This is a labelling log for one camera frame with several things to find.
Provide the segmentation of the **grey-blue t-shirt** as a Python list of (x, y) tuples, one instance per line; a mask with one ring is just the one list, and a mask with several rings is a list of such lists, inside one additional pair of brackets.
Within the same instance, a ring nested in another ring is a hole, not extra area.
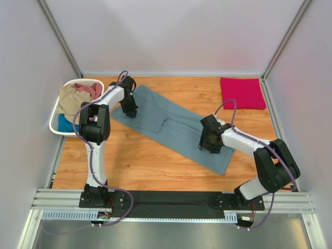
[(218, 154), (199, 150), (202, 116), (143, 85), (134, 90), (133, 96), (138, 106), (136, 117), (126, 116), (117, 107), (111, 113), (113, 119), (217, 174), (225, 174), (234, 149), (223, 147)]

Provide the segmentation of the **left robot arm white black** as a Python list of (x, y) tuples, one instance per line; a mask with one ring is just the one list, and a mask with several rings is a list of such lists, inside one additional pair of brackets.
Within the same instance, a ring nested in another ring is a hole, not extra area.
[(108, 199), (104, 150), (111, 132), (109, 112), (120, 103), (123, 113), (135, 118), (138, 109), (133, 97), (135, 88), (136, 82), (131, 77), (113, 82), (101, 97), (91, 103), (84, 102), (79, 110), (79, 138), (86, 143), (89, 167), (81, 195), (83, 201), (106, 202)]

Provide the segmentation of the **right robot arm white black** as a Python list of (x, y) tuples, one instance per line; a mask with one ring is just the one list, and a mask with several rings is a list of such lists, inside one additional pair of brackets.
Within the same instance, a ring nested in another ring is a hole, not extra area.
[(290, 183), (296, 187), (300, 169), (283, 140), (262, 140), (218, 121), (203, 122), (202, 126), (199, 149), (217, 154), (222, 147), (232, 147), (254, 159), (257, 176), (234, 189), (234, 201), (238, 206), (248, 205), (264, 194), (286, 189)]

